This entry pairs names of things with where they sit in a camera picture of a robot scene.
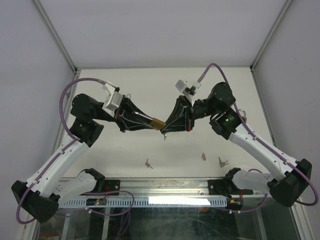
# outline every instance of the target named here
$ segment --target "red wire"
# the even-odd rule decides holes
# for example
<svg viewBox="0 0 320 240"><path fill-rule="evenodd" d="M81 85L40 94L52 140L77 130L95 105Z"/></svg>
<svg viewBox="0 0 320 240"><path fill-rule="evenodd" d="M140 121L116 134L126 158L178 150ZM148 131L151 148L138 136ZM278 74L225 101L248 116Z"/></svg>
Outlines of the red wire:
<svg viewBox="0 0 320 240"><path fill-rule="evenodd" d="M105 187L107 189L108 192L110 192L110 188L108 186Z"/></svg>
<svg viewBox="0 0 320 240"><path fill-rule="evenodd" d="M239 198L239 200L241 200L243 196L244 196L244 192L243 192L242 189L240 189L240 198Z"/></svg>

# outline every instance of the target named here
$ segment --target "metal frame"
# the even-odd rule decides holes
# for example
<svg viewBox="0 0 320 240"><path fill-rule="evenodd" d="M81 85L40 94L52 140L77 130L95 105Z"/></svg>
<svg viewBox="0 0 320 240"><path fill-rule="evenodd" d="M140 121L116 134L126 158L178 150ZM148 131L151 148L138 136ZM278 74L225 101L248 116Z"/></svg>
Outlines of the metal frame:
<svg viewBox="0 0 320 240"><path fill-rule="evenodd" d="M259 49L253 63L251 64L251 69L255 69L257 64L259 63L262 55L264 54L267 46L270 44L272 38L275 36L279 25L281 24L281 22L283 21L283 19L285 18L288 10L290 9L292 3L295 0L286 0L285 3L283 4L278 16L276 17L272 27L270 28L268 34L266 35L266 38L264 39L261 48Z"/></svg>
<svg viewBox="0 0 320 240"><path fill-rule="evenodd" d="M76 74L77 73L77 67L75 66L74 61L71 59L65 45L61 41L60 36L58 35L53 23L51 22L50 18L48 17L48 14L42 5L40 0L31 0L35 10L38 12L43 24L45 25L46 29L48 30L49 34L52 37L52 40L56 44L57 48L61 52L64 60L68 63L71 70Z"/></svg>

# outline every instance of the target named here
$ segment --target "white wall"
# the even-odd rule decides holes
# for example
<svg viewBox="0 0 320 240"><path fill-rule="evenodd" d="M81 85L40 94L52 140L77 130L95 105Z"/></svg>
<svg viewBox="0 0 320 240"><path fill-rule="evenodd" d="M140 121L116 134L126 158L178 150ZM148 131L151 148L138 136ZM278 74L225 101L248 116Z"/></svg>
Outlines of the white wall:
<svg viewBox="0 0 320 240"><path fill-rule="evenodd" d="M78 67L249 67L285 0L41 0Z"/></svg>
<svg viewBox="0 0 320 240"><path fill-rule="evenodd" d="M320 191L320 1L295 1L256 69L278 148L312 163ZM303 200L313 202L310 188ZM320 205L308 207L320 239Z"/></svg>
<svg viewBox="0 0 320 240"><path fill-rule="evenodd" d="M30 0L0 4L0 239L19 225L11 192L48 158L60 93L72 78Z"/></svg>
<svg viewBox="0 0 320 240"><path fill-rule="evenodd" d="M175 85L179 79L195 81L204 68L149 68L82 70L80 77L111 81L120 93L131 94L131 100L146 114L166 121L180 95ZM248 122L265 139L271 140L249 68L224 68L238 106L247 111ZM198 98L206 98L213 86L223 79L212 68L202 81ZM81 82L76 94L85 93L103 102L101 85ZM74 121L70 117L68 124ZM105 128L89 151L66 173L75 177L86 168L95 168L107 177L222 177L230 168L258 168L262 165L235 144L215 134L209 118L199 119L191 132L169 133L141 130L121 133L115 123L98 121ZM229 165L219 166L218 157ZM154 169L145 166L146 160Z"/></svg>

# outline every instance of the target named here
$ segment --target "purple cable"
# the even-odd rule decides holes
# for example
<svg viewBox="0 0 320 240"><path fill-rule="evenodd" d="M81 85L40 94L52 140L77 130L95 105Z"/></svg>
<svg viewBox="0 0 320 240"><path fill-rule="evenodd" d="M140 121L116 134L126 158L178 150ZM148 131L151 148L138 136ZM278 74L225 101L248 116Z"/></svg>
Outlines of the purple cable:
<svg viewBox="0 0 320 240"><path fill-rule="evenodd" d="M121 238L121 236L126 233L128 227L129 227L129 225L130 225L130 222L131 222L131 214L130 214L129 211L128 211L127 215L126 215L126 218L125 218L125 220L124 220L124 222L123 222L123 225L125 225L126 222L127 222L127 224L126 224L125 229L123 230L123 232L121 232L121 230L122 230L122 228L123 228L124 226L121 226L121 227L120 227L119 232L121 232L121 233L119 234L119 232L118 232L118 235L115 237L115 240L119 240L119 239Z"/></svg>
<svg viewBox="0 0 320 240"><path fill-rule="evenodd" d="M197 80L199 83L204 79L204 77L206 76L206 73L209 71L209 69L212 67L212 66L215 66L219 72L221 73L224 81L226 84L230 85L228 80L227 80L227 77L224 73L224 71L221 69L221 67L216 64L216 63L210 63L206 69L204 70L203 74L200 76L200 78ZM251 129L248 127L248 125L246 124L245 120L242 118L240 112L239 112L239 109L237 107L237 104L234 103L234 108L235 108L235 111L236 113L238 114L238 116L240 117L240 120L244 126L244 128L248 131L248 133L250 133L250 135L256 139L261 145L263 145L266 149L268 149L270 152L272 152L274 155L276 155L279 159L281 159L283 162L287 162L287 160L279 153L277 153L272 147L270 147L268 144L266 144L264 141L262 141L260 138L258 138L252 131ZM310 185L313 193L314 193L314 202L313 203L305 203L305 202L301 202L299 200L296 201L296 203L298 204L302 204L302 205L305 205L305 206L314 206L314 205L317 205L318 202L319 202L319 195L318 195L318 192L317 192L317 189L315 187L315 185L310 181L310 179L304 175L298 168L296 168L295 166L293 166L291 163L287 163L287 165L289 167L291 167L293 170L295 170L298 174L300 174L300 176Z"/></svg>
<svg viewBox="0 0 320 240"><path fill-rule="evenodd" d="M74 142L76 142L76 140L73 140L72 142L70 142L68 145L66 145L62 151L65 152L72 144L74 144ZM55 160L61 155L61 153L57 153L52 159L51 161L45 166L45 168L43 169L43 171L36 177L35 181L39 181L41 179L41 177L45 174L45 172L50 168L50 166L55 162ZM31 220L28 220L28 221L22 221L20 219L20 210L21 210L21 207L22 207L22 203L24 202L27 194L30 192L30 190L33 188L35 184L34 183L31 183L31 185L26 189L26 191L24 192L24 194L22 195L20 201L19 201L19 204L18 204L18 207L16 209L16 213L15 213L15 218L17 220L17 222L19 224L29 224L29 223L32 223L35 219L31 219Z"/></svg>
<svg viewBox="0 0 320 240"><path fill-rule="evenodd" d="M67 122L65 120L65 116L64 116L64 110L63 110L63 103L64 103L64 98L65 95L67 94L68 89L79 82L83 82L83 81L91 81L91 82L97 82L100 83L102 85L106 84L105 81L101 80L101 79L97 79L97 78L91 78L91 77L85 77L85 78L79 78L76 79L72 82L70 82L67 86L65 86L65 88L63 89L61 96L60 96L60 100L59 100L59 115L60 115L60 119L63 125L63 128L65 129L66 133L73 139L73 140L79 140L78 138L76 138L69 130L68 126L67 126Z"/></svg>
<svg viewBox="0 0 320 240"><path fill-rule="evenodd" d="M99 215L102 215L102 216L111 216L111 217L113 217L113 216L121 216L121 215L129 212L130 209L132 209L132 207L135 204L135 196L129 191L116 190L116 191L107 191L107 192L85 192L84 194L86 194L86 195L106 195L106 194L116 194L116 193L126 193L126 194L131 195L132 203L125 211L123 211L121 213L102 213L102 212L98 212L98 211L92 210L92 208L89 208L89 207L87 209L89 209L89 211L92 211L95 214L99 214Z"/></svg>

